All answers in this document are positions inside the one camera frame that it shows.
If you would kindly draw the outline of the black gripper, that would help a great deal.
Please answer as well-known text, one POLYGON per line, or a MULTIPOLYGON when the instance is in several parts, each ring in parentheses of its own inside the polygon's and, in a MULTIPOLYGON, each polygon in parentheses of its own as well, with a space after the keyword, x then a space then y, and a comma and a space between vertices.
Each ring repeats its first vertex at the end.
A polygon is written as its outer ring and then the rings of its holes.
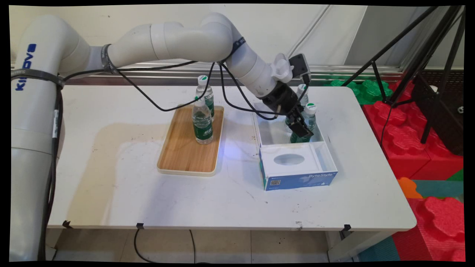
POLYGON ((304 111, 308 99, 298 101, 297 94, 286 83, 277 82, 261 101, 273 112, 287 115, 286 124, 294 139, 310 139, 314 135, 314 113, 304 111))

